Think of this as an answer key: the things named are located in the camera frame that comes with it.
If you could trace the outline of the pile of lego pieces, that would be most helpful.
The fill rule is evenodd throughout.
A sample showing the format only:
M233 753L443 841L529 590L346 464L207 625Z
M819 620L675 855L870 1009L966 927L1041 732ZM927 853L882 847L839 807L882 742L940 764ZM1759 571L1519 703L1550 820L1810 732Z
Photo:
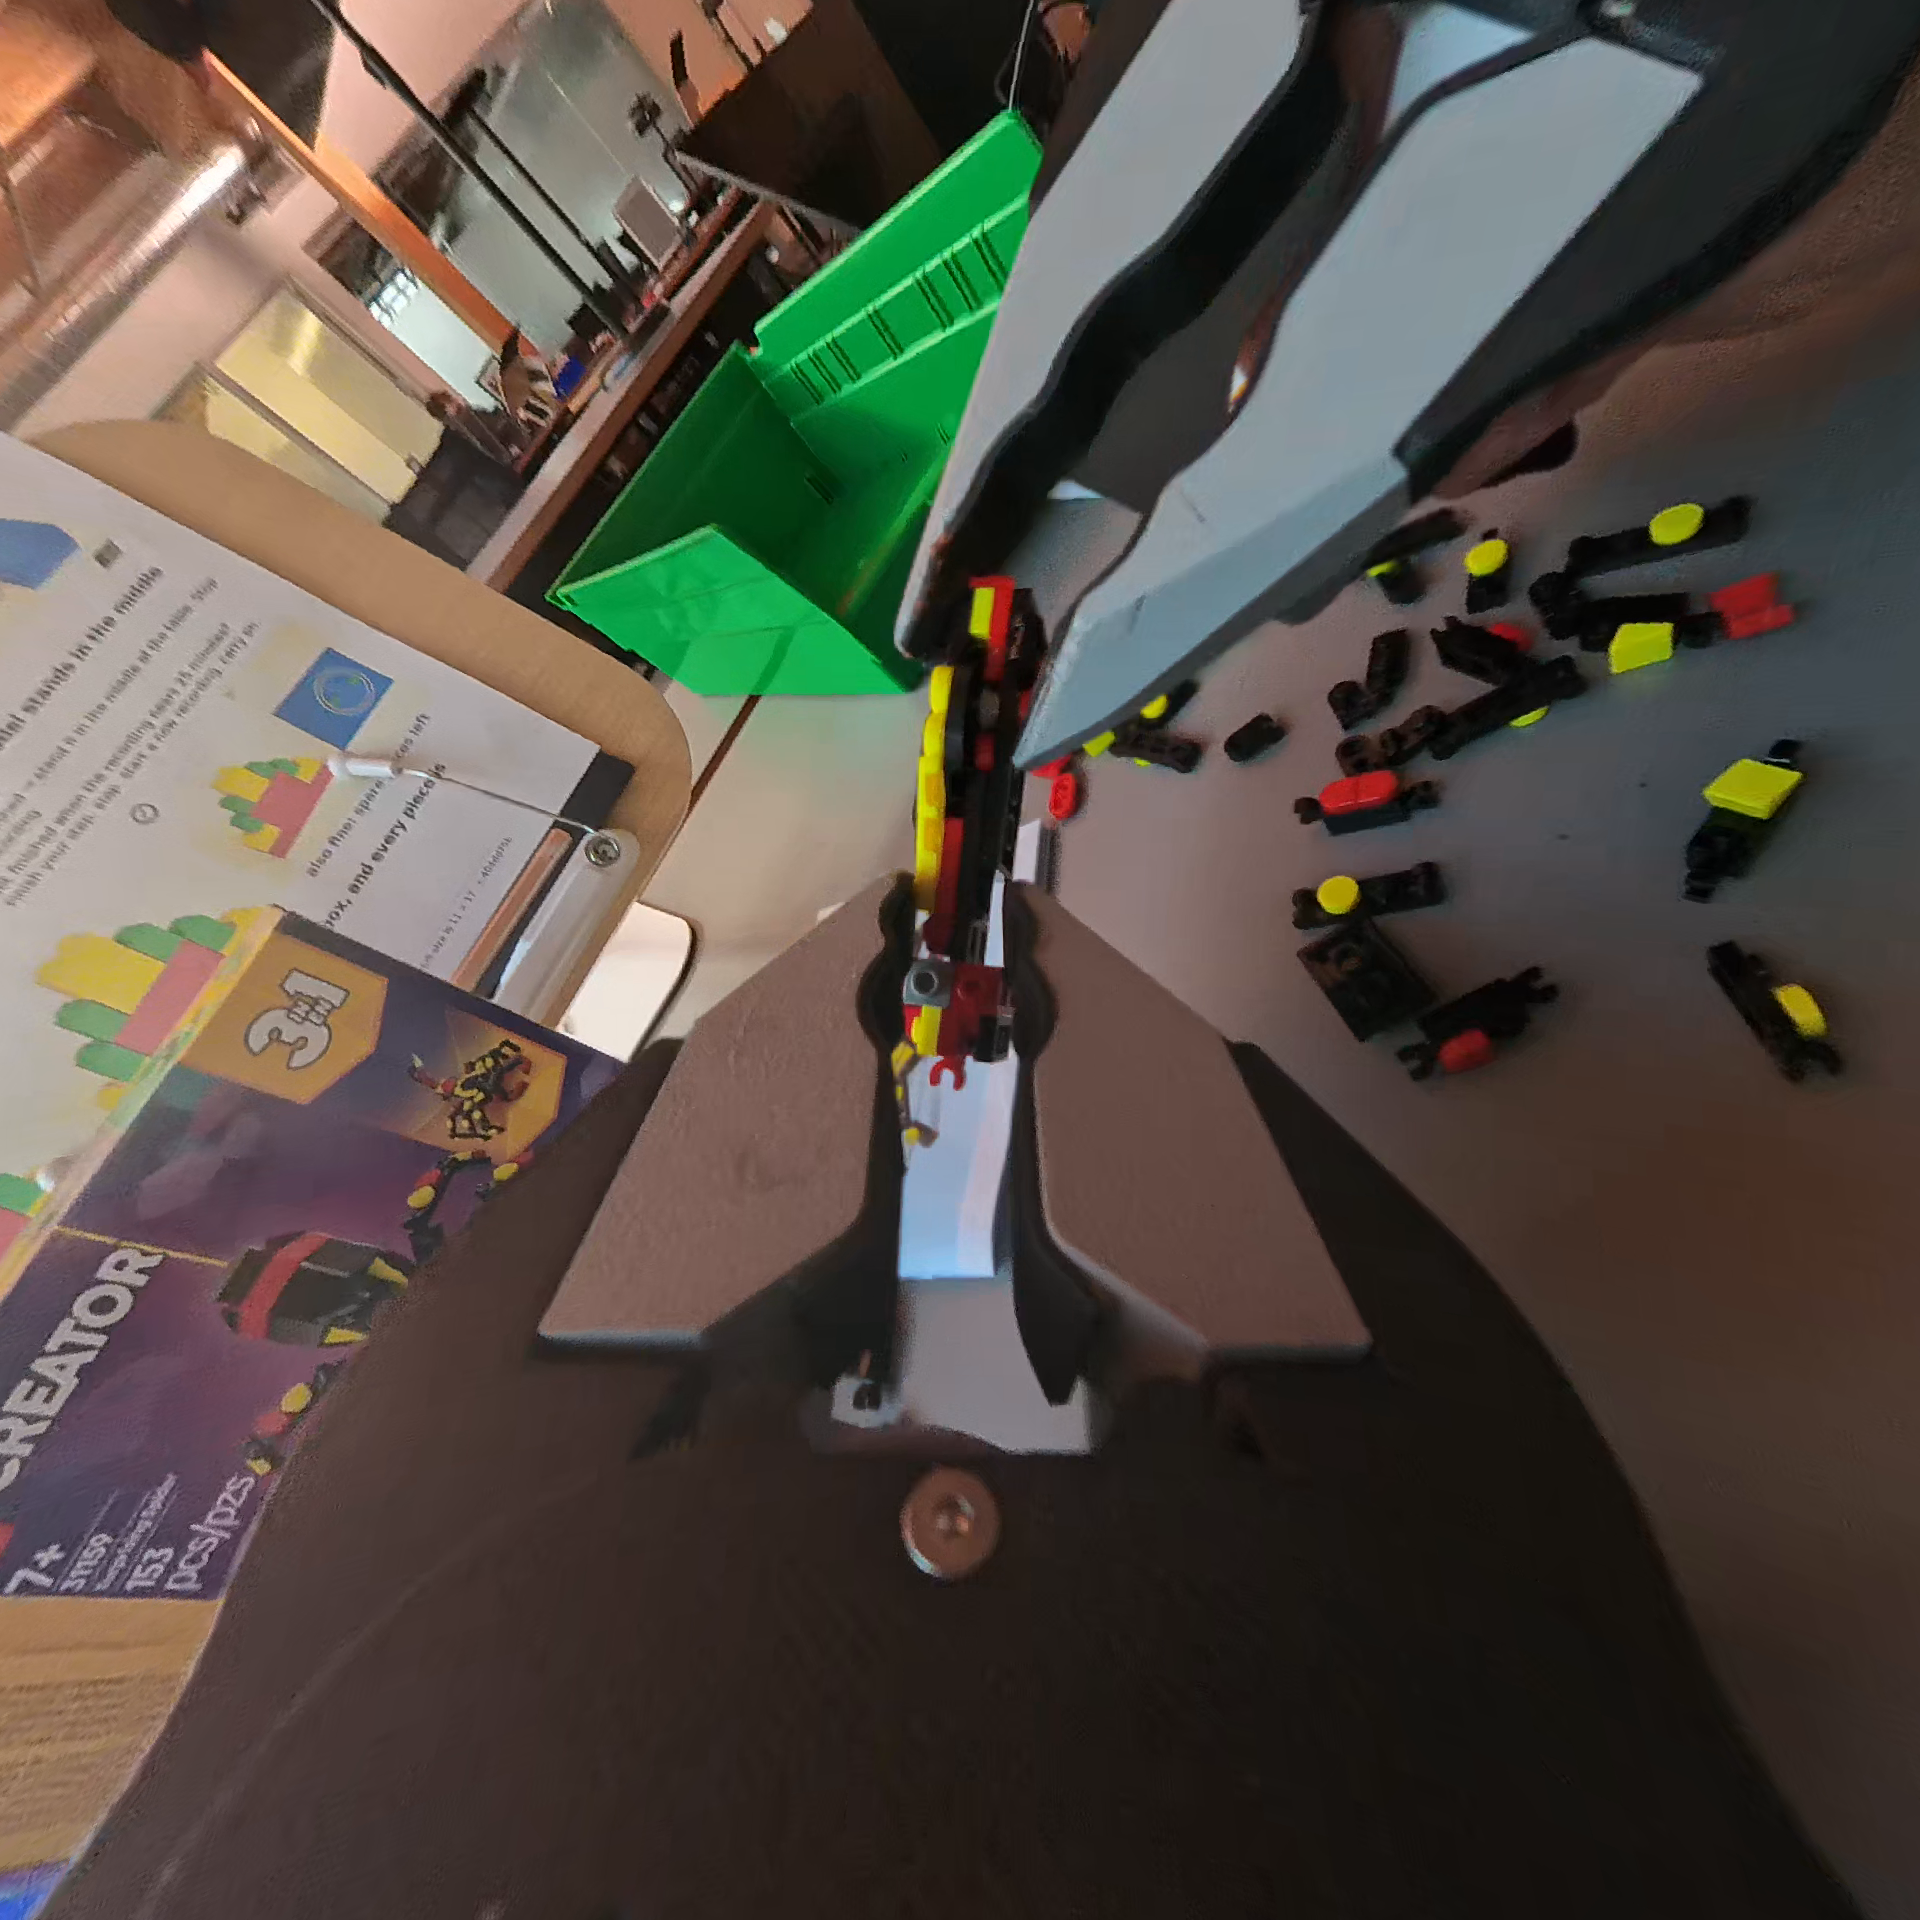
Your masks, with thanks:
M1723 1109L1843 1070L1818 997L1765 957L1786 883L1754 883L1833 767L1818 664L1774 571L1721 592L1550 576L1500 529L1412 528L1331 615L1180 667L1121 725L1092 823L1101 895L1279 995L1285 1039L1414 1083L1517 1059L1556 1113Z

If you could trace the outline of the purple lego set box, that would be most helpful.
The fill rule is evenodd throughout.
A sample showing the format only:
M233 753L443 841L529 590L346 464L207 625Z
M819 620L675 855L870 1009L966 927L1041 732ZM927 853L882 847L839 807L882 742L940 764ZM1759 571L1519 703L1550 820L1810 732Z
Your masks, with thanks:
M65 935L30 1009L5 1624L215 1601L377 1320L622 1061L278 908Z

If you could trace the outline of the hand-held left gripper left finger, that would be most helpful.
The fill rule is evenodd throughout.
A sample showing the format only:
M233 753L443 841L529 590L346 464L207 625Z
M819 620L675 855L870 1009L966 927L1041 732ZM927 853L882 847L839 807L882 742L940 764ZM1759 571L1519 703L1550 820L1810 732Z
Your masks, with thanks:
M916 912L852 895L679 1044L545 1312L563 1351L893 1372L893 1044Z

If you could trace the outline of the red yellow black lego model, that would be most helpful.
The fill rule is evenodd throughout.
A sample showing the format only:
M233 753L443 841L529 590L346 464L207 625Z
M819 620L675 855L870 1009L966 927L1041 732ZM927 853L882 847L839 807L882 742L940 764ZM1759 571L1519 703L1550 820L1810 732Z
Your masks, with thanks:
M1045 662L1035 597L1003 574L973 576L946 662L927 675L914 805L914 929L903 973L893 1083L903 1147L938 1141L914 1083L966 1083L1003 1059L1013 1003L989 956L995 902L1013 876L1023 807L1017 741Z

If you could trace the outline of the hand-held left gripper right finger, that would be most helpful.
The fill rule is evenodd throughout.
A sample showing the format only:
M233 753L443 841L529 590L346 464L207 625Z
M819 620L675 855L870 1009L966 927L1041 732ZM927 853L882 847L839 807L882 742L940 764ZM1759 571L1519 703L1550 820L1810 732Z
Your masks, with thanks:
M1046 1403L1374 1336L1230 1044L1053 895L1006 897L1006 1279Z

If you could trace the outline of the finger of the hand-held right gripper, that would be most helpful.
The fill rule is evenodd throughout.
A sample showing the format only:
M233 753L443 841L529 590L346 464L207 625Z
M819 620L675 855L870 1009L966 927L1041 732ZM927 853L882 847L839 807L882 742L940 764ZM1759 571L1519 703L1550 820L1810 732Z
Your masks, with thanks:
M907 571L901 653L934 660L1059 481L1143 515L1225 421L1233 324L1283 276L1279 220L1329 160L1325 4L1099 4Z
M1115 728L1252 625L1340 593L1418 495L1407 431L1700 84L1579 33L1407 105L1227 429L1071 606L1017 761Z

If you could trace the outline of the printed instruction sheet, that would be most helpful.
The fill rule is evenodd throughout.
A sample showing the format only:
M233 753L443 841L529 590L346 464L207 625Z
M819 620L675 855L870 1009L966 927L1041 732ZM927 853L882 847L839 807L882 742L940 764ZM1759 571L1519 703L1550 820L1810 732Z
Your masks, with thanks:
M3 1171L33 1211L254 913L438 980L634 779L55 454L3 461Z

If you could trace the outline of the green plastic bin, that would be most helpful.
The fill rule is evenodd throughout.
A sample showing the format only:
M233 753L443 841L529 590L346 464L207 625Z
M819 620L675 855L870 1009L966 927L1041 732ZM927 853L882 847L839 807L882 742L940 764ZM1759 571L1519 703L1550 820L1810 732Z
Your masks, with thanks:
M705 697L913 691L897 615L1028 220L997 113L727 349L548 588Z

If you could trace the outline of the open spider instruction booklet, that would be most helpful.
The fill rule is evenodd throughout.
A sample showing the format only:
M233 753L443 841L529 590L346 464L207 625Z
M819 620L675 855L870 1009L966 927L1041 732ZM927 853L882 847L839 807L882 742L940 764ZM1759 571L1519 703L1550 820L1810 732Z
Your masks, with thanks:
M988 1279L1017 1100L1017 1055L971 1063L964 1085L914 1078L909 1110L933 1132L906 1151L899 1272L913 1283Z

